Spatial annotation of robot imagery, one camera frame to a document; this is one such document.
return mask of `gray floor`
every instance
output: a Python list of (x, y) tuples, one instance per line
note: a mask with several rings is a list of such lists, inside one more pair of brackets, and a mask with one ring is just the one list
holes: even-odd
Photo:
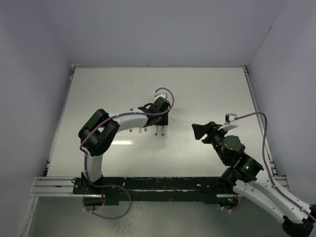
[[(103, 206), (97, 212), (118, 215), (127, 207)], [(232, 213), (217, 205), (134, 202), (120, 220), (104, 220), (82, 211), (80, 197), (39, 199), (30, 237), (286, 237), (281, 224), (251, 201)]]

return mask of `white wall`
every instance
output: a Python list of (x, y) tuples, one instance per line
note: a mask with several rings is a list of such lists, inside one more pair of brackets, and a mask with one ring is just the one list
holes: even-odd
[(284, 0), (41, 0), (71, 63), (245, 65)]
[(19, 230), (33, 178), (47, 161), (70, 71), (40, 5), (1, 0), (1, 236)]
[(289, 0), (250, 64), (259, 109), (279, 174), (316, 203), (316, 1)]

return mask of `white table surface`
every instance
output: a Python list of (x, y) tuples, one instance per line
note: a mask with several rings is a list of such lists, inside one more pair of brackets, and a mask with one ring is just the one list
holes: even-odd
[[(175, 105), (165, 136), (133, 129), (118, 133), (104, 154), (104, 176), (220, 176), (225, 167), (211, 145), (194, 138), (192, 123), (224, 123), (226, 113), (254, 112), (243, 68), (77, 68), (62, 116), (48, 176), (78, 177), (83, 170), (78, 132), (97, 109), (127, 112), (169, 88)], [(256, 116), (230, 131), (263, 164)]]

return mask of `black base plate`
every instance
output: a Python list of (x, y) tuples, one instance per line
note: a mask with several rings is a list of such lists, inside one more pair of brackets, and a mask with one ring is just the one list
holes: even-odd
[[(91, 186), (81, 174), (73, 179), (74, 194), (101, 194), (100, 188)], [(116, 184), (126, 188), (132, 201), (182, 201), (217, 204), (217, 194), (234, 194), (224, 189), (217, 177), (102, 177), (94, 184)], [(118, 188), (105, 189), (104, 205), (118, 205), (128, 201), (126, 193)]]

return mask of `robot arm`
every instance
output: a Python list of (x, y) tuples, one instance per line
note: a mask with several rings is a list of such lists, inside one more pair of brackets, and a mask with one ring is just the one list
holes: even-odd
[(132, 112), (114, 115), (99, 109), (92, 115), (79, 132), (81, 142), (86, 140), (83, 148), (87, 153), (86, 169), (92, 183), (102, 177), (103, 153), (108, 150), (115, 135), (123, 130), (152, 126), (160, 122), (167, 116), (167, 113), (163, 114), (163, 112), (166, 112), (170, 107), (166, 98), (166, 93), (159, 93), (155, 95), (153, 103), (148, 103)]
[(221, 184), (273, 215), (291, 237), (309, 236), (315, 222), (315, 208), (269, 177), (267, 170), (244, 152), (245, 146), (237, 136), (225, 136), (228, 130), (238, 126), (236, 118), (237, 115), (227, 114), (224, 125), (192, 124), (195, 138), (199, 140), (206, 134), (202, 142), (212, 144), (223, 164), (229, 166), (220, 177)]

